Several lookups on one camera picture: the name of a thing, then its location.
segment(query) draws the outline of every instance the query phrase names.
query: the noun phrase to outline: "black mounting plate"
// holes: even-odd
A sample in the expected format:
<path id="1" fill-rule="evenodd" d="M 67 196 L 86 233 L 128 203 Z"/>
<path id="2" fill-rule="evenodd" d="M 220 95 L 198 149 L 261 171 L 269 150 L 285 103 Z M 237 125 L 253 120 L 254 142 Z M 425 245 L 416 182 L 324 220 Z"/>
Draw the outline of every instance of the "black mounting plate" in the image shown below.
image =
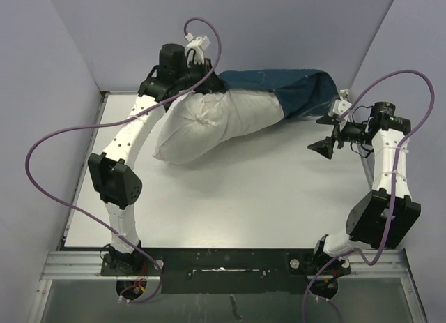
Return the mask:
<path id="1" fill-rule="evenodd" d="M 163 261 L 162 294 L 303 294 L 307 276 L 313 276 L 319 268 L 312 262 L 311 249 L 144 248 L 144 251 Z M 128 276 L 109 264 L 110 259 L 105 255 L 102 276 Z M 291 267 L 291 260 L 298 260 L 298 266 Z M 337 275 L 350 273 L 349 268 L 337 271 Z M 323 275 L 333 274 L 328 269 Z M 148 263 L 147 275 L 160 273 Z"/>

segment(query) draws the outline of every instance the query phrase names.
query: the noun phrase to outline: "cable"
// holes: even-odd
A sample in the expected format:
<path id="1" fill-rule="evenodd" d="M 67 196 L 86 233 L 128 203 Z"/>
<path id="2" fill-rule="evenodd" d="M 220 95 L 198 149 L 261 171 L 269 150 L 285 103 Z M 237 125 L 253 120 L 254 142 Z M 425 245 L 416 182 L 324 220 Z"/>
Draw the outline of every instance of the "cable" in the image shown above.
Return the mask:
<path id="1" fill-rule="evenodd" d="M 190 53 L 191 51 L 194 52 L 194 53 L 192 54 L 192 60 L 191 60 L 191 62 L 194 63 L 194 62 L 195 62 L 195 56 L 197 55 L 197 51 L 196 51 L 194 48 L 190 48 L 190 49 L 187 51 L 187 54 L 186 54 L 186 61 L 189 60 L 189 53 Z"/>
<path id="2" fill-rule="evenodd" d="M 365 96 L 365 94 L 368 91 L 370 91 L 370 89 L 374 88 L 380 82 L 382 82 L 382 81 L 386 80 L 387 78 L 392 77 L 394 75 L 404 74 L 404 73 L 415 74 L 415 75 L 421 77 L 426 82 L 426 85 L 429 88 L 429 93 L 430 93 L 429 108 L 426 111 L 426 114 L 421 119 L 421 121 L 416 125 L 416 127 L 414 127 L 406 136 L 404 136 L 403 139 L 401 139 L 400 143 L 398 143 L 398 145 L 396 147 L 395 159 L 394 159 L 393 166 L 392 166 L 392 180 L 391 180 L 391 188 L 390 188 L 389 213 L 388 213 L 387 219 L 385 221 L 383 238 L 381 239 L 381 242 L 380 242 L 380 245 L 379 245 L 378 250 L 376 252 L 375 258 L 373 258 L 372 261 L 369 261 L 367 259 L 367 257 L 365 256 L 365 254 L 362 252 L 362 250 L 359 249 L 359 248 L 354 248 L 351 251 L 348 251 L 347 253 L 342 255 L 342 257 L 348 257 L 353 252 L 357 252 L 361 256 L 361 258 L 364 260 L 364 262 L 367 265 L 369 265 L 369 266 L 373 266 L 373 265 L 375 265 L 378 262 L 379 258 L 383 254 L 385 243 L 387 242 L 387 238 L 389 237 L 390 225 L 392 223 L 392 217 L 393 217 L 394 208 L 395 208 L 395 199 L 396 199 L 396 190 L 397 190 L 397 175 L 396 175 L 396 171 L 397 171 L 397 168 L 398 168 L 398 160 L 399 160 L 399 154 L 400 154 L 400 151 L 401 151 L 401 147 L 406 142 L 406 140 L 408 138 L 410 138 L 410 136 L 412 136 L 414 133 L 416 133 L 423 126 L 423 124 L 426 122 L 426 120 L 431 115 L 432 109 L 433 109 L 433 105 L 435 103 L 435 91 L 433 90 L 433 85 L 432 85 L 431 80 L 429 80 L 429 78 L 425 74 L 423 74 L 423 73 L 421 73 L 421 72 L 419 72 L 417 70 L 397 70 L 397 71 L 395 71 L 393 73 L 384 75 L 383 77 L 381 77 L 381 78 L 377 79 L 375 82 L 373 82 L 370 86 L 368 86 L 357 97 L 356 101 L 353 102 L 350 110 L 347 110 L 346 112 L 344 112 L 342 115 L 339 116 L 339 119 L 343 119 L 346 115 L 348 115 L 348 113 L 362 100 L 362 98 Z M 305 321 L 305 304 L 306 304 L 306 301 L 307 301 L 307 296 L 308 296 L 308 292 L 309 292 L 310 287 L 314 284 L 314 281 L 325 271 L 325 269 L 327 267 L 329 267 L 338 258 L 341 258 L 341 257 L 339 257 L 339 256 L 338 257 L 333 257 L 327 264 L 325 264 L 318 271 L 318 273 L 316 273 L 316 275 L 314 276 L 314 278 L 312 279 L 310 284 L 307 286 L 307 289 L 305 290 L 304 297 L 303 297 L 303 300 L 302 300 L 302 322 L 303 323 L 306 322 Z"/>
<path id="3" fill-rule="evenodd" d="M 71 208 L 71 209 L 74 209 L 76 211 L 79 211 L 79 212 L 83 213 L 85 216 L 88 216 L 92 220 L 94 220 L 97 223 L 101 224 L 103 227 L 106 227 L 112 234 L 115 234 L 121 241 L 123 241 L 124 243 L 128 244 L 131 248 L 135 249 L 137 252 L 141 253 L 145 258 L 147 258 L 148 261 L 150 261 L 156 267 L 156 269 L 158 271 L 161 271 L 162 269 L 160 268 L 158 263 L 150 255 L 148 255 L 146 252 L 144 252 L 144 250 L 142 250 L 141 248 L 138 248 L 136 245 L 134 245 L 133 243 L 128 241 L 126 238 L 122 237 L 119 234 L 119 232 L 116 231 L 113 227 L 111 227 L 110 225 L 106 224 L 106 222 L 100 220 L 99 218 L 97 218 L 96 216 L 92 215 L 88 211 L 86 211 L 86 210 L 84 210 L 82 208 L 79 208 L 78 206 L 75 206 L 74 204 L 71 204 L 69 202 L 63 201 L 62 199 L 59 199 L 57 196 L 54 196 L 53 194 L 51 194 L 50 192 L 45 190 L 34 179 L 33 175 L 31 174 L 30 162 L 31 162 L 31 157 L 33 155 L 33 152 L 37 149 L 37 147 L 40 144 L 42 144 L 45 140 L 48 140 L 49 138 L 52 138 L 52 137 L 57 136 L 57 135 L 60 135 L 62 133 L 68 133 L 70 131 L 76 131 L 76 130 L 86 130 L 86 129 L 95 129 L 95 128 L 108 128 L 108 127 L 112 127 L 112 126 L 122 126 L 123 124 L 127 124 L 127 123 L 137 119 L 137 117 L 145 115 L 146 113 L 150 112 L 151 110 L 154 110 L 155 108 L 161 107 L 162 105 L 166 105 L 167 103 L 175 101 L 180 96 L 183 96 L 183 95 L 189 93 L 190 91 L 193 91 L 195 88 L 197 88 L 198 86 L 203 84 L 206 81 L 206 79 L 208 79 L 208 77 L 214 72 L 215 68 L 217 67 L 217 65 L 218 65 L 218 63 L 220 61 L 220 57 L 222 55 L 222 41 L 220 39 L 220 35 L 218 34 L 217 29 L 209 21 L 205 20 L 204 18 L 200 18 L 200 17 L 193 17 L 193 18 L 189 19 L 188 21 L 186 21 L 186 23 L 184 25 L 184 32 L 185 32 L 185 34 L 187 34 L 187 26 L 192 21 L 200 21 L 200 22 L 203 22 L 203 23 L 207 24 L 211 28 L 211 30 L 213 31 L 213 33 L 214 33 L 214 35 L 215 35 L 215 37 L 217 39 L 217 44 L 218 44 L 218 52 L 217 52 L 217 58 L 215 59 L 215 63 L 213 64 L 213 66 L 209 70 L 209 72 L 203 77 L 203 79 L 201 79 L 200 81 L 198 81 L 196 84 L 194 84 L 190 88 L 186 89 L 185 91 L 183 91 L 183 92 L 181 92 L 181 93 L 179 93 L 177 95 L 174 95 L 174 96 L 172 96 L 172 97 L 170 97 L 170 98 L 168 98 L 166 100 L 160 101 L 156 105 L 153 105 L 153 106 L 151 106 L 151 107 L 141 111 L 140 113 L 136 114 L 135 116 L 128 117 L 128 118 L 126 118 L 126 119 L 124 119 L 122 121 L 114 122 L 114 123 L 91 124 L 91 125 L 85 125 L 85 126 L 73 126 L 73 127 L 70 127 L 70 128 L 64 128 L 64 129 L 60 129 L 58 131 L 54 131 L 53 133 L 50 133 L 50 134 L 40 138 L 36 143 L 34 143 L 33 146 L 29 149 L 28 153 L 26 154 L 26 158 L 25 158 L 25 172 L 26 172 L 26 176 L 28 177 L 29 181 L 43 195 L 46 195 L 51 200 L 54 200 L 54 201 L 58 202 L 59 204 L 62 204 L 63 206 L 67 206 L 68 208 Z M 160 290 L 161 284 L 162 284 L 162 274 L 160 275 L 160 281 L 158 283 L 158 286 L 156 287 L 155 291 L 149 297 L 147 297 L 144 300 L 130 301 L 130 303 L 143 303 L 143 302 L 147 302 L 147 301 L 151 300 L 153 297 L 155 297 L 155 295 Z"/>
<path id="4" fill-rule="evenodd" d="M 102 253 L 103 251 L 105 251 L 106 248 L 109 248 L 109 247 L 110 247 L 110 244 L 106 244 L 106 245 L 104 245 L 104 246 L 99 250 L 99 257 L 100 257 L 100 259 L 101 259 L 102 261 L 104 261 L 104 258 L 105 258 L 105 257 L 103 257 L 103 256 L 101 255 L 101 253 Z"/>
<path id="5" fill-rule="evenodd" d="M 362 145 L 361 145 L 361 148 L 362 148 L 363 150 L 367 151 L 367 154 L 366 154 L 365 156 L 363 156 L 363 155 L 362 155 L 361 153 L 359 153 L 358 151 L 353 150 L 353 143 L 350 143 L 350 150 L 351 150 L 353 153 L 359 154 L 359 156 L 360 156 L 361 158 L 363 158 L 363 159 L 367 159 L 367 158 L 371 155 L 371 151 L 370 151 L 370 150 L 367 150 L 367 149 L 364 148 L 364 147 L 362 147 Z"/>
<path id="6" fill-rule="evenodd" d="M 396 174 L 396 171 L 398 169 L 398 160 L 399 160 L 399 154 L 400 154 L 400 151 L 401 151 L 401 147 L 406 142 L 406 140 L 408 138 L 410 138 L 410 136 L 412 136 L 414 133 L 416 133 L 422 127 L 422 125 L 426 122 L 426 120 L 431 115 L 431 112 L 432 112 L 432 109 L 433 109 L 433 105 L 435 103 L 435 91 L 433 90 L 433 85 L 432 85 L 431 80 L 429 80 L 429 78 L 426 75 L 424 75 L 423 73 L 418 72 L 417 70 L 398 70 L 396 72 L 387 74 L 387 75 L 381 77 L 380 79 L 376 80 L 375 82 L 373 82 L 370 86 L 368 86 L 358 96 L 356 101 L 352 104 L 352 107 L 354 107 L 364 97 L 364 95 L 370 89 L 375 87 L 377 84 L 379 84 L 383 80 L 386 80 L 387 78 L 392 77 L 394 75 L 404 74 L 404 73 L 410 73 L 410 74 L 418 75 L 419 77 L 421 77 L 426 82 L 426 84 L 427 84 L 427 86 L 429 88 L 429 93 L 430 93 L 429 108 L 428 108 L 426 114 L 423 116 L 422 120 L 416 125 L 416 127 L 414 127 L 406 136 L 403 137 L 403 139 L 401 139 L 400 143 L 398 143 L 397 148 L 395 150 L 395 159 L 394 159 L 393 166 L 392 166 L 392 181 L 391 181 L 392 185 L 391 185 L 391 188 L 390 188 L 389 214 L 387 215 L 387 220 L 385 221 L 383 238 L 381 239 L 381 243 L 379 245 L 378 251 L 376 252 L 375 258 L 373 258 L 372 261 L 369 261 L 367 259 L 367 257 L 365 256 L 365 254 L 359 248 L 355 249 L 355 251 L 360 254 L 360 256 L 364 260 L 364 262 L 367 265 L 369 265 L 369 266 L 373 266 L 373 265 L 375 265 L 377 263 L 377 261 L 379 260 L 379 258 L 383 254 L 385 243 L 387 241 L 387 238 L 389 237 L 390 225 L 392 223 L 392 217 L 393 217 L 394 207 L 395 207 L 395 199 L 396 199 L 395 192 L 397 190 L 397 174 Z"/>
<path id="7" fill-rule="evenodd" d="M 147 264 L 143 263 L 141 274 L 133 283 L 133 289 L 136 290 L 137 287 L 141 287 L 141 281 L 146 277 L 147 274 Z"/>
<path id="8" fill-rule="evenodd" d="M 309 293 L 312 294 L 312 295 L 314 295 L 314 294 L 312 293 L 312 291 L 310 290 L 310 288 L 311 288 L 311 286 L 313 285 L 313 283 L 316 282 L 316 280 L 314 280 L 313 283 L 310 285 L 310 284 L 309 284 L 310 281 L 309 281 L 308 276 L 307 276 L 307 274 L 305 273 L 305 271 L 304 271 L 301 267 L 299 267 L 299 271 L 300 271 L 301 274 L 304 276 L 304 278 L 305 278 L 305 282 L 307 283 L 307 289 L 306 289 L 305 291 L 306 291 L 306 292 L 309 292 Z M 339 276 L 335 274 L 335 275 L 330 279 L 330 281 L 329 281 L 328 283 L 332 283 L 332 282 L 336 281 L 336 279 L 338 279 L 338 278 L 339 278 Z M 320 299 L 322 299 L 322 300 L 328 302 L 328 303 L 329 303 L 329 304 L 336 310 L 336 312 L 337 312 L 337 314 L 338 314 L 338 316 L 339 316 L 339 319 L 341 320 L 341 323 L 344 322 L 344 316 L 342 315 L 342 312 L 341 312 L 341 310 L 339 309 L 339 306 L 338 306 L 335 302 L 333 302 L 331 299 L 327 299 L 327 298 L 325 298 L 325 297 L 323 297 L 323 296 L 319 296 L 319 295 L 314 295 L 314 296 L 317 296 L 318 298 L 320 298 Z"/>
<path id="9" fill-rule="evenodd" d="M 349 252 L 347 252 L 346 253 L 346 255 L 348 255 L 348 254 L 351 254 L 353 251 L 349 251 Z M 312 288 L 312 286 L 313 286 L 313 284 L 316 282 L 316 280 L 318 279 L 318 277 L 327 269 L 327 267 L 329 267 L 333 262 L 335 262 L 336 260 L 338 260 L 339 259 L 339 256 L 337 256 L 337 257 L 333 257 L 332 259 L 330 259 L 325 265 L 323 265 L 322 267 L 321 267 L 321 269 L 319 269 L 319 271 L 316 273 L 316 275 L 312 278 L 312 280 L 309 282 L 309 284 L 308 284 L 308 286 L 307 286 L 307 289 L 305 290 L 305 292 L 304 292 L 304 296 L 303 296 L 303 299 L 302 299 L 302 310 L 301 310 L 301 315 L 302 315 L 302 323 L 305 323 L 306 322 L 306 319 L 305 319 L 305 306 L 307 305 L 307 297 L 308 297 L 308 294 L 309 293 L 311 293 L 311 288 Z M 330 300 L 328 301 L 328 302 L 330 302 L 331 303 L 331 305 L 334 307 L 334 309 L 340 314 L 340 316 L 341 316 L 341 319 L 342 319 L 342 322 L 344 321 L 344 319 L 343 319 L 343 317 L 342 317 L 342 314 L 341 314 L 341 311 L 340 311 L 340 309 L 336 306 L 336 304 L 335 303 L 333 303 L 333 302 L 331 302 Z"/>
<path id="10" fill-rule="evenodd" d="M 352 120 L 352 122 L 353 123 L 356 123 L 355 122 L 355 113 L 356 113 L 356 110 L 358 110 L 358 109 L 360 109 L 360 108 L 365 108 L 365 109 L 370 109 L 370 108 L 372 108 L 373 106 L 368 106 L 368 107 L 366 107 L 365 105 L 359 105 L 359 106 L 357 106 L 356 108 L 355 108 L 355 110 L 353 110 L 353 112 L 352 112 L 352 114 L 351 114 L 351 120 Z"/>

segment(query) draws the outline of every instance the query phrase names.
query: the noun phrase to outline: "black metal bracket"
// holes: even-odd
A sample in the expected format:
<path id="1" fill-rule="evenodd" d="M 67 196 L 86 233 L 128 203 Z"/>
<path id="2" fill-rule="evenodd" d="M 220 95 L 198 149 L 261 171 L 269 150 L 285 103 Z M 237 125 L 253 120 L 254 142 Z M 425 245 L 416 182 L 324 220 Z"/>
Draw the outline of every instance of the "black metal bracket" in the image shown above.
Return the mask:
<path id="1" fill-rule="evenodd" d="M 378 248 L 383 237 L 390 195 L 384 188 L 372 190 L 353 207 L 346 222 L 346 232 L 352 241 L 368 243 Z M 395 199 L 392 223 L 385 243 L 386 248 L 396 248 L 421 214 L 421 205 L 409 196 Z"/>
<path id="2" fill-rule="evenodd" d="M 153 259 L 162 261 L 163 294 L 259 294 L 288 292 L 303 294 L 308 275 L 320 268 L 310 249 L 175 249 L 145 248 Z M 110 254 L 102 263 L 102 276 L 135 276 L 110 264 Z M 150 263 L 147 276 L 160 272 Z M 324 272 L 330 278 L 349 274 L 350 269 Z"/>
<path id="3" fill-rule="evenodd" d="M 93 187 L 103 202 L 124 210 L 138 200 L 142 191 L 141 179 L 123 160 L 114 161 L 105 153 L 92 153 L 88 165 Z"/>

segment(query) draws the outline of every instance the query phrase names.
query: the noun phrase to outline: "white pillow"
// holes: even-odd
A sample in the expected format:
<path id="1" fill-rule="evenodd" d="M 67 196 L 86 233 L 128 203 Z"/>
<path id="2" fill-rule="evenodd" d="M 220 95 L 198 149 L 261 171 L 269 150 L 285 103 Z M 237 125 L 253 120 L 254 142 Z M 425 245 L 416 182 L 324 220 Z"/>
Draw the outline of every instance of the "white pillow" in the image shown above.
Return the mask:
<path id="1" fill-rule="evenodd" d="M 273 93 L 244 89 L 191 93 L 170 110 L 153 156 L 172 164 L 192 161 L 225 140 L 253 133 L 284 118 Z"/>

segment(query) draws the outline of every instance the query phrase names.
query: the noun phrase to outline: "robotic arm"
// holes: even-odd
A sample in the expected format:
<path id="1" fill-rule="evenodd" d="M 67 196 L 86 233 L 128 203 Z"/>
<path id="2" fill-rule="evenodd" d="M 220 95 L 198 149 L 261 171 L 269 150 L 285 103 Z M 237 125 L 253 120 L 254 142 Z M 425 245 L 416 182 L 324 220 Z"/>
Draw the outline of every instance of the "robotic arm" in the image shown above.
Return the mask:
<path id="1" fill-rule="evenodd" d="M 394 115 L 392 103 L 377 102 L 370 111 L 369 119 L 363 123 L 349 121 L 346 115 L 351 104 L 341 98 L 336 100 L 319 124 L 333 125 L 331 136 L 309 145 L 328 159 L 333 155 L 335 142 L 338 149 L 345 142 L 372 146 L 375 153 L 374 182 L 370 193 L 364 196 L 348 215 L 345 229 L 338 234 L 325 235 L 314 249 L 314 260 L 324 265 L 331 257 L 342 256 L 354 248 L 378 248 L 383 237 L 387 208 L 390 202 L 392 165 L 397 145 L 410 132 L 410 121 Z M 411 199 L 406 176 L 406 154 L 408 140 L 401 146 L 397 167 L 396 203 L 385 243 L 386 248 L 396 248 L 418 219 L 421 206 Z"/>
<path id="2" fill-rule="evenodd" d="M 187 53 L 178 44 L 166 44 L 160 50 L 159 64 L 154 66 L 141 83 L 129 117 L 137 119 L 125 124 L 116 137 L 99 155 L 92 153 L 88 165 L 94 189 L 107 208 L 110 225 L 130 243 L 141 247 L 134 219 L 134 204 L 142 191 L 142 182 L 133 172 L 134 163 L 155 124 L 164 116 L 169 105 L 158 107 L 144 115 L 139 113 L 188 89 L 204 78 L 212 68 L 204 57 L 209 45 L 207 37 L 188 35 Z M 225 91 L 223 83 L 212 73 L 195 89 L 198 93 Z M 139 272 L 141 256 L 115 234 L 110 249 L 111 263 L 123 273 Z"/>

